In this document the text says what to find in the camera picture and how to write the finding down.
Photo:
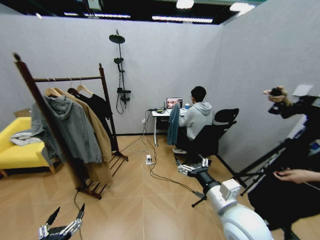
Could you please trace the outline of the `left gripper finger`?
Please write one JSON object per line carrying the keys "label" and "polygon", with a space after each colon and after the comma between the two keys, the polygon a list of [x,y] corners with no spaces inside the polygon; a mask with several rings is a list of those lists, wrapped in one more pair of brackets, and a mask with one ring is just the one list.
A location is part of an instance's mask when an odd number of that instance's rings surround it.
{"label": "left gripper finger", "polygon": [[49,216],[48,220],[45,224],[41,225],[38,229],[38,237],[39,238],[46,238],[49,236],[49,230],[51,228],[52,223],[55,221],[59,211],[60,206]]}
{"label": "left gripper finger", "polygon": [[70,224],[68,224],[66,227],[64,227],[60,232],[60,236],[64,237],[71,237],[74,235],[77,231],[81,229],[81,226],[83,224],[83,216],[85,212],[85,204],[82,205],[80,208],[76,218],[74,221],[72,221]]}

